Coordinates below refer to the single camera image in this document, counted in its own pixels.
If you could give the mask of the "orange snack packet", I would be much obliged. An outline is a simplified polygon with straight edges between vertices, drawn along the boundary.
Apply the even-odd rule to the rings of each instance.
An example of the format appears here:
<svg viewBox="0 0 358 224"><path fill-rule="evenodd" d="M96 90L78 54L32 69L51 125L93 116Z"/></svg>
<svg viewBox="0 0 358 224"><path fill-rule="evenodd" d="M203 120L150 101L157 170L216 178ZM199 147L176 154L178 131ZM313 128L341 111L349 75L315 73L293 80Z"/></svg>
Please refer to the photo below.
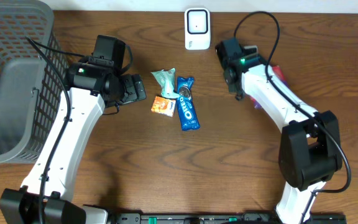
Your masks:
<svg viewBox="0 0 358 224"><path fill-rule="evenodd" d="M173 117L175 106L176 100L156 96L152 103L151 112Z"/></svg>

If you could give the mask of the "mint green snack packet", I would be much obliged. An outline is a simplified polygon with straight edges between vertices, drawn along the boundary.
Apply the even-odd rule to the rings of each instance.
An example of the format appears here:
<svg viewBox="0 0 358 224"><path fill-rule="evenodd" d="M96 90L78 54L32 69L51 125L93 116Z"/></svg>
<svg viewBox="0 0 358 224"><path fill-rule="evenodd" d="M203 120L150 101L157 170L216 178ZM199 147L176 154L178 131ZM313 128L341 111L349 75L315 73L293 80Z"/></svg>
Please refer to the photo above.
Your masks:
<svg viewBox="0 0 358 224"><path fill-rule="evenodd" d="M175 68L151 72L161 86L161 96L164 98L177 99L180 97L180 95L175 92L175 72Z"/></svg>

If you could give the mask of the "blue Oreo cookie packet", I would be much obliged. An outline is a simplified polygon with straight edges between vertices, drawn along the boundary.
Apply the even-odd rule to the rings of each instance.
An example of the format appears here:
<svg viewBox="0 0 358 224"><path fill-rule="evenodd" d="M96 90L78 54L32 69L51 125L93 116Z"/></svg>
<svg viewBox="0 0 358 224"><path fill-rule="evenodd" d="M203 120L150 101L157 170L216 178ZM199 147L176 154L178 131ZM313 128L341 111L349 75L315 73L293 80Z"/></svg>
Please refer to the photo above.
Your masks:
<svg viewBox="0 0 358 224"><path fill-rule="evenodd" d="M194 81L195 79L193 77L177 78L177 90L180 95L177 98L177 109L181 122L181 129L183 131L197 130L201 127L191 95L191 87L193 86Z"/></svg>

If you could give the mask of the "purple red snack packet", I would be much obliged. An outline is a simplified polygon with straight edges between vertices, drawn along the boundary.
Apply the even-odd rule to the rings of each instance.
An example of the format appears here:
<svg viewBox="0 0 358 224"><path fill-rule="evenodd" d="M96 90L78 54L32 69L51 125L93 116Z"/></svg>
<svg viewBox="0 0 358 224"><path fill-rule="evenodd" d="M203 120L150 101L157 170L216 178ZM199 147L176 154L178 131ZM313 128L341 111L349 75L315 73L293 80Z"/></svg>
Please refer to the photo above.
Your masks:
<svg viewBox="0 0 358 224"><path fill-rule="evenodd" d="M282 73L281 68L278 65L275 65L272 67L272 70L274 72L274 74L286 85L288 86L288 83ZM250 99L252 100L252 102L254 103L254 108L259 110L262 109L262 106L257 102L257 100L253 97L250 97Z"/></svg>

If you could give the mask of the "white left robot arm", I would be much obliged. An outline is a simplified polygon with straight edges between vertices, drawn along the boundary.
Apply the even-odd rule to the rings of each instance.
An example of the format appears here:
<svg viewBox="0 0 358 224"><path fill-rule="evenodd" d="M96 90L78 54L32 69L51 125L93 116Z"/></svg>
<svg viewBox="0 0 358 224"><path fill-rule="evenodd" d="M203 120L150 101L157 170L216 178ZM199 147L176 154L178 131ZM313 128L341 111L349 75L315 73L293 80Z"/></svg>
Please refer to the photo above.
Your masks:
<svg viewBox="0 0 358 224"><path fill-rule="evenodd" d="M42 152L20 189L5 189L0 209L7 223L107 223L109 212L72 203L78 167L90 134L108 107L144 100L139 74L75 62L66 71L57 117Z"/></svg>

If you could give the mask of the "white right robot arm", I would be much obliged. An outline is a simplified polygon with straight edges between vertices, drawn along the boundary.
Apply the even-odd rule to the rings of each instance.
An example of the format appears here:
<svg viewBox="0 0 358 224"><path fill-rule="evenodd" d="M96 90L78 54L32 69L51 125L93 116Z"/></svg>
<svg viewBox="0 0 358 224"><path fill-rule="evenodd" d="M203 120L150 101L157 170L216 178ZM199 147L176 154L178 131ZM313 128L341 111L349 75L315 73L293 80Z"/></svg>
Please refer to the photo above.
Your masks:
<svg viewBox="0 0 358 224"><path fill-rule="evenodd" d="M238 40L215 46L229 92L238 100L250 96L271 117L281 132L278 163L286 183L275 208L282 223L306 223L315 195L342 168L342 157L327 134L339 140L336 116L318 112L287 87L278 66L267 65L257 46Z"/></svg>

